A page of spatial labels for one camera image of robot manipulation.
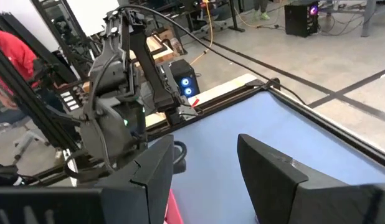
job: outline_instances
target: red shirt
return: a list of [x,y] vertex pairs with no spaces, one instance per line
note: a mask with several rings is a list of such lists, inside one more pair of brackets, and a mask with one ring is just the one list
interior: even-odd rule
[[[25,80],[28,81],[33,78],[33,61],[36,59],[36,55],[22,40],[12,34],[0,31],[0,49]],[[12,91],[1,78],[0,85],[12,94]]]

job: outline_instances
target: chair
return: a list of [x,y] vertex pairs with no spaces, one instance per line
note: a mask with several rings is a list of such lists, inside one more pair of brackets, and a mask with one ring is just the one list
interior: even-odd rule
[[0,114],[0,133],[21,127],[26,129],[26,132],[19,139],[14,141],[14,146],[16,148],[14,162],[12,163],[14,165],[18,163],[33,140],[41,141],[46,146],[50,146],[50,143],[47,140],[40,137],[26,126],[30,120],[30,117],[26,116],[21,110],[6,110]]
[[220,0],[209,0],[207,4],[203,3],[202,0],[199,1],[201,13],[197,18],[197,20],[206,22],[206,25],[201,27],[201,32],[208,33],[209,30],[211,29],[206,7],[209,7],[209,13],[211,15],[211,23],[212,23],[213,29],[220,28],[220,30],[223,30],[227,26],[226,21],[216,20],[222,12],[222,9],[220,7],[223,6],[224,4],[226,3]]

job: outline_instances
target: table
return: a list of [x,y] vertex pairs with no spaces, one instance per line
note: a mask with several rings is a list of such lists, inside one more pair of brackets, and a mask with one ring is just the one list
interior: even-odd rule
[[[152,35],[152,36],[149,36],[147,38],[147,45],[150,48],[151,52],[154,52],[155,50],[157,50],[159,48],[158,42],[161,42],[161,40],[156,35]],[[153,55],[154,61],[157,64],[166,62],[168,60],[172,60],[174,57],[173,50],[169,46],[167,46],[166,44],[163,44],[163,45],[166,47],[166,50],[164,50],[158,54]],[[136,58],[136,56],[135,56],[134,52],[131,50],[130,51],[130,59],[133,60],[135,58]],[[140,67],[140,64],[138,62],[136,62],[135,65],[136,65],[136,67]],[[90,91],[90,82],[85,82],[83,84],[82,88],[86,93],[88,93]]]
[[[201,99],[233,85],[243,85],[242,78]],[[188,147],[187,171],[171,186],[185,224],[256,223],[237,156],[240,133],[347,184],[385,182],[384,167],[263,91],[172,133]]]

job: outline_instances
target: pink object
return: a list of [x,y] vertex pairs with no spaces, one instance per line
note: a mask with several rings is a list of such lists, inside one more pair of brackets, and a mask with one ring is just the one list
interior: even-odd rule
[[169,192],[168,207],[166,208],[166,215],[164,223],[167,224],[183,224],[176,199],[174,199],[173,191]]

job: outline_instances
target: red object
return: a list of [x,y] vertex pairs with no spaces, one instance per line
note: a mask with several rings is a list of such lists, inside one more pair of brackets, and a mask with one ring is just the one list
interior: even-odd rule
[[[0,31],[0,49],[25,80],[33,78],[33,61],[36,55],[22,40],[12,34]],[[1,78],[0,85],[12,94],[12,91]]]
[[168,207],[166,209],[165,222],[167,224],[183,224],[173,191],[169,192]]
[[194,103],[191,105],[191,107],[197,106],[198,102],[199,102],[199,99],[196,99],[196,100],[194,101]]

